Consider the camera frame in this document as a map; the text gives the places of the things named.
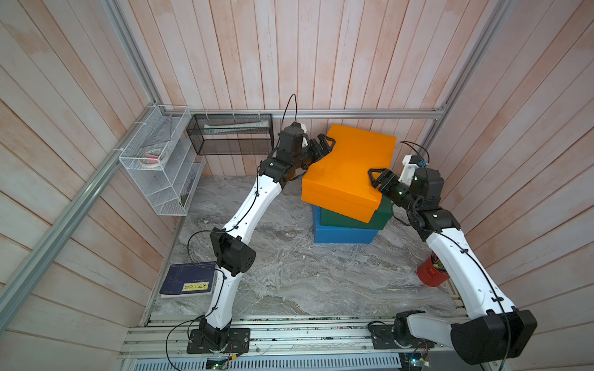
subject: blue box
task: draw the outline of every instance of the blue box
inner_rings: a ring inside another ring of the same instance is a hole
[[[378,230],[320,225],[320,207],[313,207],[315,243],[372,243]]]

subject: white wire shelf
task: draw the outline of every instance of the white wire shelf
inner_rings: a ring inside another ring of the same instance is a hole
[[[187,107],[155,106],[119,159],[158,215],[187,215],[206,160],[195,163],[189,138],[182,138]]]

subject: blue book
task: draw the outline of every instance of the blue book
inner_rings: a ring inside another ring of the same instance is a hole
[[[172,264],[159,293],[161,297],[206,294],[213,289],[215,262]]]

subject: orange box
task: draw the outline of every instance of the orange box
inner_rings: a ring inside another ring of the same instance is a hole
[[[381,202],[369,169],[390,168],[396,138],[348,126],[332,125],[333,151],[303,176],[301,199],[364,223]]]

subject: green box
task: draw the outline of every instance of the green box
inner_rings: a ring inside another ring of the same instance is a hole
[[[329,227],[363,228],[382,230],[392,218],[392,202],[386,197],[381,198],[380,207],[373,213],[369,223],[345,217],[334,211],[321,208],[320,225]]]

